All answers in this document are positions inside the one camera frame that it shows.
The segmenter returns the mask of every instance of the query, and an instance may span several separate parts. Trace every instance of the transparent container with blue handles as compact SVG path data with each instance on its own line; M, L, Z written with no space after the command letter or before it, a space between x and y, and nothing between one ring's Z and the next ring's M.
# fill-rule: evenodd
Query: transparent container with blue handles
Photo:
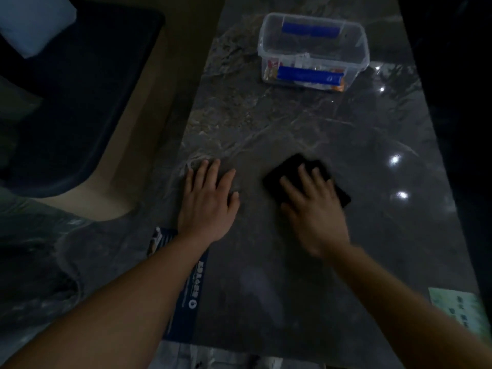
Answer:
M258 55L266 83L339 92L369 66L359 23L284 13L263 20Z

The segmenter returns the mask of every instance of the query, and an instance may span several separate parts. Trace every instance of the white pillow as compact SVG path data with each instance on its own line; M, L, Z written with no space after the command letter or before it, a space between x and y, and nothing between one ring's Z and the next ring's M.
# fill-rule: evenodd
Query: white pillow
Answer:
M0 33L24 58L40 53L76 19L69 0L0 0Z

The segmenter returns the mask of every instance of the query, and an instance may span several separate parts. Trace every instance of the person's left arm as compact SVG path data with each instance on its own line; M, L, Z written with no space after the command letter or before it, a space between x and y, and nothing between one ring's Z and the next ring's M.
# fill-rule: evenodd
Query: person's left arm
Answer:
M188 171L179 235L149 259L87 298L12 356L19 368L146 368L192 268L232 226L239 195L227 197L235 171L216 187L220 161Z

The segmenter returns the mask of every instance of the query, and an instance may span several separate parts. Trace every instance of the green booklet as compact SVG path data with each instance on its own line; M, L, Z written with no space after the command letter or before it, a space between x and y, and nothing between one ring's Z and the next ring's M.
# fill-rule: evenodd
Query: green booklet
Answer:
M430 301L480 339L492 345L490 324L479 297L464 291L429 287Z

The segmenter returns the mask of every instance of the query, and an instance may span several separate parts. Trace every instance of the marble tabletop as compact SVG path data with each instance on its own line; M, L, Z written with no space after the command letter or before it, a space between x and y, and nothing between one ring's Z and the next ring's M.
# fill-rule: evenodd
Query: marble tabletop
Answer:
M267 12L360 22L369 68L345 93L271 86L256 44ZM194 342L345 367L401 367L360 302L305 254L261 178L292 154L320 158L352 197L353 242L428 297L477 293L475 276L396 0L226 0L177 162L163 224L175 225L187 166L237 170L242 206L209 253Z

